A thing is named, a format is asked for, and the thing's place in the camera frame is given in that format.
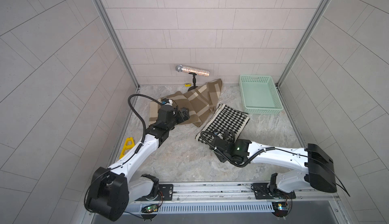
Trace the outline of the black white houndstooth scarf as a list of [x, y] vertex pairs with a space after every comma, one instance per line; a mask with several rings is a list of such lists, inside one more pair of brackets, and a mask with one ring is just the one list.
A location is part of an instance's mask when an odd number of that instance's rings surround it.
[[235, 142], [249, 122], [247, 113], [220, 104], [206, 126], [196, 135], [195, 140], [206, 144], [215, 137]]

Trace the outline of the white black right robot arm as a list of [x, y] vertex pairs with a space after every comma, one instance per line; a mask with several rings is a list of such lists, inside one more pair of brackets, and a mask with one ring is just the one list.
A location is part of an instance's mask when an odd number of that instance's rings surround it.
[[324, 193], [337, 192], [334, 162], [318, 145], [281, 148], [245, 139], [238, 139], [233, 143], [218, 136], [213, 136], [211, 141], [204, 141], [221, 162], [229, 162], [239, 168], [265, 163], [291, 169], [287, 173], [275, 173], [271, 176], [268, 191], [273, 196], [277, 192], [288, 194], [308, 187]]

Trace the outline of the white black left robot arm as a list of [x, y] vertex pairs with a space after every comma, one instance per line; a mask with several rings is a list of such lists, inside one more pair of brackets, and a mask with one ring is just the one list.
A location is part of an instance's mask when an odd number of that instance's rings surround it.
[[99, 167], [93, 174], [84, 197], [87, 211], [111, 221], [118, 220], [129, 203], [140, 198], [155, 200], [160, 194], [159, 179], [143, 174], [137, 180], [132, 176], [140, 165], [168, 138], [169, 132], [189, 120], [189, 110], [163, 104], [157, 121], [143, 127], [141, 140], [123, 158], [108, 168]]

